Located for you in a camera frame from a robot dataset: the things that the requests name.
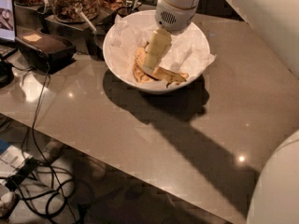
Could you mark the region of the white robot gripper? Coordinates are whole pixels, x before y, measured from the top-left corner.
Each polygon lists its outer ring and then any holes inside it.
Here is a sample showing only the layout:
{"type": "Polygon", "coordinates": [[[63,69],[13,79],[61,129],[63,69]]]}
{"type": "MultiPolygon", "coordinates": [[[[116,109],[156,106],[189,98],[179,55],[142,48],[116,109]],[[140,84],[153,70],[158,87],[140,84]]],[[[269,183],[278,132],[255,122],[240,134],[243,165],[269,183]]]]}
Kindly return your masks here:
{"type": "Polygon", "coordinates": [[[171,34],[178,34],[188,28],[197,8],[196,0],[158,0],[155,12],[157,24],[146,48],[143,71],[151,75],[171,44],[171,34]]]}

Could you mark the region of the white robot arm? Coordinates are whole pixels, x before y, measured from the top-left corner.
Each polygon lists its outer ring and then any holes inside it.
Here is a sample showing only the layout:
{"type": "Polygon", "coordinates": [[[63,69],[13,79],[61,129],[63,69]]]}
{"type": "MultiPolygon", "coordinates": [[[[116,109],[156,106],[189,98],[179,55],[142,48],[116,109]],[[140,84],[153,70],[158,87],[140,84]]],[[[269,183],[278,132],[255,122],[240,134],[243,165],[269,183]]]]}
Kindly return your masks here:
{"type": "MultiPolygon", "coordinates": [[[[158,26],[176,34],[191,24],[200,0],[158,0],[158,26]]],[[[225,0],[299,77],[299,0],[225,0]]]]}

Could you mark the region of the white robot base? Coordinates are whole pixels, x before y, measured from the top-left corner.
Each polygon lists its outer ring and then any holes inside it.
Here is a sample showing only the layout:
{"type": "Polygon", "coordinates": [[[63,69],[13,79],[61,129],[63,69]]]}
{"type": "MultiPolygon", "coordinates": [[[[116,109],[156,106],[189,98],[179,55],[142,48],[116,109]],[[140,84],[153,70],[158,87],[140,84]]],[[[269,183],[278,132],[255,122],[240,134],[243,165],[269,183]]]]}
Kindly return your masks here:
{"type": "Polygon", "coordinates": [[[246,224],[299,224],[299,131],[278,146],[261,171],[246,224]]]}

